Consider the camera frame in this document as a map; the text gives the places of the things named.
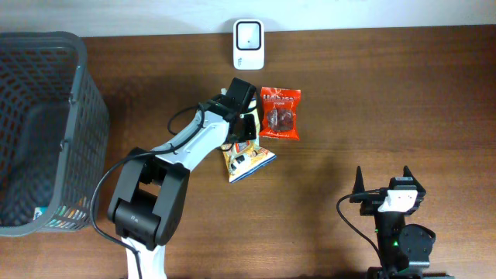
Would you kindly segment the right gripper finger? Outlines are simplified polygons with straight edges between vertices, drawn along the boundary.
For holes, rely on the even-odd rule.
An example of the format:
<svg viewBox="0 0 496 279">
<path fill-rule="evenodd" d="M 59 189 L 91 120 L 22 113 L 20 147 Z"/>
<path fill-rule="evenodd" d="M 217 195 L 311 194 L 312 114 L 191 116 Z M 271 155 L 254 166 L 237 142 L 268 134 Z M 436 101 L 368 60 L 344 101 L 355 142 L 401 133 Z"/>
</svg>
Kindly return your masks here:
<svg viewBox="0 0 496 279">
<path fill-rule="evenodd" d="M 353 193 L 359 194 L 365 192 L 364 182 L 363 182 L 363 174 L 360 166 L 356 167 L 356 177 L 353 186 Z"/>
<path fill-rule="evenodd" d="M 416 187 L 417 190 L 422 190 L 422 185 L 414 177 L 408 166 L 403 167 L 403 176 L 408 177 L 409 181 Z"/>
</svg>

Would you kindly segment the yellow wet wipes bag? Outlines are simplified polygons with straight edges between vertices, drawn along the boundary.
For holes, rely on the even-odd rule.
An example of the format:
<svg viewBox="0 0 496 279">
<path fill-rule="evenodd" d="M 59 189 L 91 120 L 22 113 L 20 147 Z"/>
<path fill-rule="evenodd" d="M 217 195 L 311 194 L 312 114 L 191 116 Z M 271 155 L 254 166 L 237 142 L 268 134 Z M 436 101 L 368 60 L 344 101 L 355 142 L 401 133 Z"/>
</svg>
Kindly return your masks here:
<svg viewBox="0 0 496 279">
<path fill-rule="evenodd" d="M 249 177 L 277 158 L 273 152 L 260 146 L 260 120 L 256 96 L 253 96 L 248 109 L 249 112 L 245 115 L 254 116 L 256 138 L 246 142 L 226 143 L 220 146 L 226 162 L 229 183 L 235 183 Z"/>
</svg>

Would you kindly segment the red snack bag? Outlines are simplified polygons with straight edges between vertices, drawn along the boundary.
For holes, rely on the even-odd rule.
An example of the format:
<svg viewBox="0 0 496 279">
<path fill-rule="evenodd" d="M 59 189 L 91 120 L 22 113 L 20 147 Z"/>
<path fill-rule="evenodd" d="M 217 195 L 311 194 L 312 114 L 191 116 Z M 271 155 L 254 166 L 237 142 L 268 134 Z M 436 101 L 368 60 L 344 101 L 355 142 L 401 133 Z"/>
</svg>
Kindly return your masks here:
<svg viewBox="0 0 496 279">
<path fill-rule="evenodd" d="M 262 87 L 260 97 L 264 113 L 260 136 L 300 140 L 297 108 L 301 101 L 301 91 Z"/>
</svg>

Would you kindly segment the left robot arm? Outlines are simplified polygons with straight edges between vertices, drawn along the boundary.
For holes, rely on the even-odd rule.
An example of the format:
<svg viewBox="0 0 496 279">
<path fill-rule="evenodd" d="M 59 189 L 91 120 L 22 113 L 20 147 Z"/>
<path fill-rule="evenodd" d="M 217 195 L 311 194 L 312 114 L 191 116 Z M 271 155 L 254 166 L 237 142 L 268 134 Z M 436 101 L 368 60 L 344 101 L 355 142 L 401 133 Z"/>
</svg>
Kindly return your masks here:
<svg viewBox="0 0 496 279">
<path fill-rule="evenodd" d="M 218 95 L 196 106 L 193 120 L 151 151 L 135 148 L 121 170 L 107 217 L 123 246 L 130 278 L 164 278 L 165 248 L 184 208 L 191 172 L 225 143 L 255 137 L 254 98 Z"/>
</svg>

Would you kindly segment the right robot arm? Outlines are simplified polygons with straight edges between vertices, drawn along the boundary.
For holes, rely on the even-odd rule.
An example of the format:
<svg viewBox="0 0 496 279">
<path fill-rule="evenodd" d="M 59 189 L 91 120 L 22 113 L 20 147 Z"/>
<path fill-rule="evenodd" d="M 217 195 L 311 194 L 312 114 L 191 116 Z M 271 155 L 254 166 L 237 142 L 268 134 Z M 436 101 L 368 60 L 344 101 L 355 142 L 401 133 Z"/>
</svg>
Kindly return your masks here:
<svg viewBox="0 0 496 279">
<path fill-rule="evenodd" d="M 408 167 L 403 167 L 403 175 L 392 177 L 386 188 L 369 191 L 365 189 L 361 168 L 356 169 L 350 202 L 360 204 L 360 215 L 374 218 L 375 249 L 381 264 L 370 267 L 366 279 L 450 277 L 446 273 L 426 272 L 436 234 L 424 226 L 405 221 L 419 209 L 425 195 L 426 190 Z"/>
</svg>

